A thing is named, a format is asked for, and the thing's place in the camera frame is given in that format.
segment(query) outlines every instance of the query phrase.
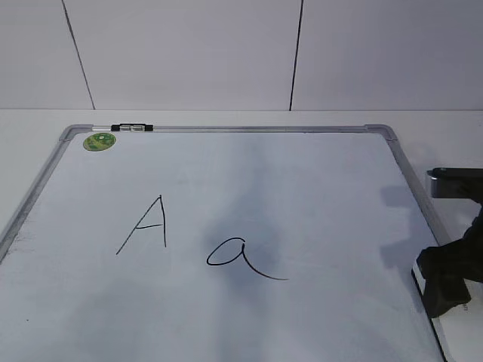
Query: green magnet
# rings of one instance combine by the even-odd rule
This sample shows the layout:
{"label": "green magnet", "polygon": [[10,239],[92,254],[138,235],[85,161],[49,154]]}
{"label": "green magnet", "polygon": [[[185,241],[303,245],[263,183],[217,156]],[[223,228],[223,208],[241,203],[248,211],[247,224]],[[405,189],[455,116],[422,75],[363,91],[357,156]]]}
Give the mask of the green magnet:
{"label": "green magnet", "polygon": [[104,151],[112,147],[115,143],[115,137],[110,133],[96,133],[89,136],[84,141],[84,148],[88,151]]}

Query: white table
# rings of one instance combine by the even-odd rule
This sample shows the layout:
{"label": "white table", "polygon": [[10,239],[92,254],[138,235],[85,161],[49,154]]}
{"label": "white table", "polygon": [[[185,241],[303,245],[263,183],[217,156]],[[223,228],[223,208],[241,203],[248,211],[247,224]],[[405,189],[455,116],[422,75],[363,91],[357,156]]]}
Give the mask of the white table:
{"label": "white table", "polygon": [[[71,124],[335,126],[388,124],[421,182],[434,167],[483,167],[483,112],[167,112],[0,110],[0,230]],[[478,212],[464,200],[434,200],[448,234],[461,236]]]}

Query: black object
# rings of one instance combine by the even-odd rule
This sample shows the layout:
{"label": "black object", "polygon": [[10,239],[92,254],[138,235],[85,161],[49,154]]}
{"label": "black object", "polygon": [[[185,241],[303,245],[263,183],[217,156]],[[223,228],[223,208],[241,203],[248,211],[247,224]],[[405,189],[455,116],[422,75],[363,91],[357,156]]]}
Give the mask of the black object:
{"label": "black object", "polygon": [[119,132],[120,130],[153,132],[154,127],[152,124],[146,124],[146,123],[121,123],[121,124],[113,124],[111,126],[111,132]]}
{"label": "black object", "polygon": [[481,183],[481,168],[433,168],[427,171],[433,198],[469,198],[461,190],[462,185]]}
{"label": "black object", "polygon": [[[481,204],[481,210],[461,239],[442,247],[428,247],[417,258],[426,281],[422,299],[430,318],[437,318],[471,300],[464,279],[483,282],[483,183],[479,177],[459,176],[463,176],[460,171],[449,173],[448,179],[458,185],[457,193],[461,198]],[[444,179],[444,171],[437,177]]]}

